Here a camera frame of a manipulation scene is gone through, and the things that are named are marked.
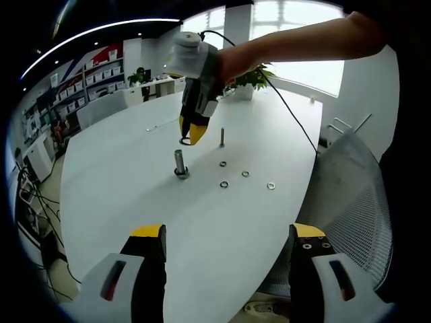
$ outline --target green leaves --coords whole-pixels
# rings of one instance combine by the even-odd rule
[[[245,86],[247,84],[251,84],[255,89],[258,91],[260,89],[263,89],[267,87],[268,82],[267,80],[262,76],[262,74],[259,72],[259,70],[264,74],[266,77],[274,77],[275,74],[266,70],[268,66],[271,65],[271,63],[263,63],[260,64],[258,67],[253,69],[252,71],[249,71],[245,73],[244,75],[241,75],[240,77],[237,77],[235,79],[235,83],[228,85],[224,89],[224,93],[226,93],[230,89],[236,89],[239,85]]]

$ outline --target shelf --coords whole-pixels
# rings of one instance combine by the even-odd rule
[[[87,85],[87,88],[92,87],[94,85],[98,85],[99,83],[103,83],[104,81],[106,81],[107,79],[113,79],[114,77],[118,77],[124,75],[124,72],[121,72],[117,75],[111,75],[110,77],[107,77],[106,79],[101,79],[100,81],[94,82],[93,84]]]
[[[77,112],[78,110],[81,110],[84,106],[86,106],[87,105],[87,103],[85,103],[83,106],[80,106],[80,107],[78,107],[78,108],[75,108],[75,110],[74,111],[71,111],[71,112],[69,112],[69,113],[67,113],[66,114],[66,117],[68,117],[70,114],[73,114],[73,113],[75,113],[75,112]]]
[[[55,108],[56,106],[58,106],[58,105],[59,105],[59,104],[61,104],[62,102],[65,102],[65,101],[69,100],[72,96],[74,96],[75,94],[78,94],[78,93],[82,92],[83,90],[84,90],[84,89],[81,89],[81,90],[79,90],[79,91],[76,91],[76,92],[74,92],[73,94],[71,94],[70,96],[68,96],[67,98],[65,98],[65,99],[62,99],[62,100],[58,101],[56,104],[53,104],[53,106],[51,106],[51,109],[52,109],[52,108]]]
[[[118,62],[118,61],[122,61],[122,60],[123,60],[123,58],[122,58],[122,57],[120,57],[119,59],[115,59],[115,60],[113,60],[113,61],[108,61],[108,62],[106,62],[106,63],[98,64],[98,65],[96,65],[96,66],[93,66],[91,69],[84,69],[84,72],[89,72],[89,71],[92,71],[92,70],[94,70],[94,69],[97,69],[97,68],[99,68],[99,67],[101,67],[101,66],[105,66],[105,65],[112,64],[112,63],[115,63],[115,62]]]
[[[65,79],[63,82],[59,83],[56,87],[54,87],[54,89],[57,89],[57,88],[61,87],[63,84],[65,84],[67,82],[70,82],[72,79],[75,79],[77,77],[82,77],[82,73],[79,73],[79,74],[77,74],[75,76],[72,76],[72,77],[70,77],[68,79]]]

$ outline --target metal rod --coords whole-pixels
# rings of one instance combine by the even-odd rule
[[[174,152],[174,157],[176,163],[176,171],[179,174],[184,174],[186,172],[186,167],[184,166],[183,151],[181,149],[177,149]]]
[[[335,117],[334,121],[338,121],[341,124],[344,124],[347,128],[352,128],[352,126],[348,123],[345,123],[344,121],[342,121],[342,119]]]
[[[328,128],[328,129],[329,129],[329,128],[332,128],[332,129],[334,129],[335,131],[337,131],[338,133],[343,134],[343,131],[342,131],[340,128],[337,128],[336,126],[334,126],[333,124],[328,124],[328,125],[327,125],[327,128]]]
[[[371,117],[371,113],[366,116],[366,118],[364,119],[364,121],[362,121],[359,126],[356,127],[356,129],[354,130],[354,132],[358,131],[360,129],[360,127],[362,127],[364,125],[364,123]]]
[[[220,134],[220,147],[224,147],[224,128],[222,128],[222,132]]]

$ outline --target white pot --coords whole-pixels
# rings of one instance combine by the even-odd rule
[[[247,84],[246,86],[239,85],[235,89],[235,98],[239,100],[248,100],[251,101],[253,98],[253,92],[255,89],[251,84]]]

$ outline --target screw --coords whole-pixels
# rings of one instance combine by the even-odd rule
[[[222,128],[222,132],[220,133],[220,145],[219,147],[224,147],[224,128]]]
[[[189,174],[189,169],[184,165],[183,152],[181,151],[181,149],[177,149],[174,152],[174,157],[175,157],[175,163],[176,163],[176,168],[174,170],[174,173],[181,180],[185,180],[186,178],[189,177],[190,174]]]

